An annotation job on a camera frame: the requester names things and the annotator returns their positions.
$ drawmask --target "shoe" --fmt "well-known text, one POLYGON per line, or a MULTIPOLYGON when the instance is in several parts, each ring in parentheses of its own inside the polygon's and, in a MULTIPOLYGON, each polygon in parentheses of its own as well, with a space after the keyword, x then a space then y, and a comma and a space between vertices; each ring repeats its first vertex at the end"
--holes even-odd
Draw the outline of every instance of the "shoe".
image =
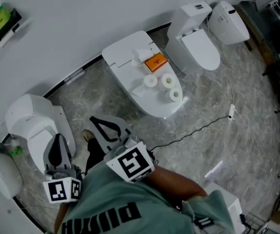
POLYGON ((81 134, 86 142, 88 142, 89 139, 95 138, 94 134, 90 130, 82 130, 81 134))

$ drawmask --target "toilet paper roll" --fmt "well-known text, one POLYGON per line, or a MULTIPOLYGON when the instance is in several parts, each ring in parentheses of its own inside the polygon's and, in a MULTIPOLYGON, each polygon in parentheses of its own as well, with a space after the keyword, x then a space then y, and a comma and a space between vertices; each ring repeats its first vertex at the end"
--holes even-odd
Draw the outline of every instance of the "toilet paper roll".
POLYGON ((169 90, 175 86, 175 76, 172 74, 164 74, 158 80, 159 88, 163 91, 169 90))
POLYGON ((157 82, 158 82, 158 80, 155 75, 147 75, 143 79, 144 85, 149 88, 155 87, 157 85, 157 82))
POLYGON ((171 88, 166 92, 168 102, 178 102, 182 99, 182 91, 178 88, 171 88))
POLYGON ((132 67, 141 67, 143 62, 147 59, 153 57, 153 52, 149 49, 133 49, 131 66, 132 67))

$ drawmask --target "person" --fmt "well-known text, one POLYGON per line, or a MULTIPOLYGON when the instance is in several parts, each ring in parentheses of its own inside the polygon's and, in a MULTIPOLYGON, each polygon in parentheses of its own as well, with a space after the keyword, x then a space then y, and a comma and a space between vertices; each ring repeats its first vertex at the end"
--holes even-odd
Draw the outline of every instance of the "person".
POLYGON ((83 131, 90 156, 77 203, 61 204, 59 234, 232 234, 222 193, 210 195, 196 182, 155 165, 141 181, 125 182, 102 160, 92 132, 83 131))

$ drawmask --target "smart toilet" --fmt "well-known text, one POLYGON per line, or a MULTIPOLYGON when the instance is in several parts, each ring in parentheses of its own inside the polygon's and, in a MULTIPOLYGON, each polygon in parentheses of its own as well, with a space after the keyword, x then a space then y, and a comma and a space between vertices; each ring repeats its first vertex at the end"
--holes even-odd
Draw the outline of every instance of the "smart toilet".
POLYGON ((200 70, 215 70, 220 65, 220 54, 199 25, 212 11, 205 2, 190 3, 178 9, 167 32, 169 42, 165 52, 185 74, 200 70))

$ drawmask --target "electrical outlet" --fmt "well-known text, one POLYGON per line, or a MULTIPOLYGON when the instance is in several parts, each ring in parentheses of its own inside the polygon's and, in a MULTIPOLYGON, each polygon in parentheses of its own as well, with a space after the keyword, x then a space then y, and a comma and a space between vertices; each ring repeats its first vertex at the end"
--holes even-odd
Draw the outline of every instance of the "electrical outlet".
POLYGON ((235 105, 231 104, 228 112, 228 116, 230 116, 231 118, 228 118, 228 120, 233 120, 234 113, 235 113, 235 105))

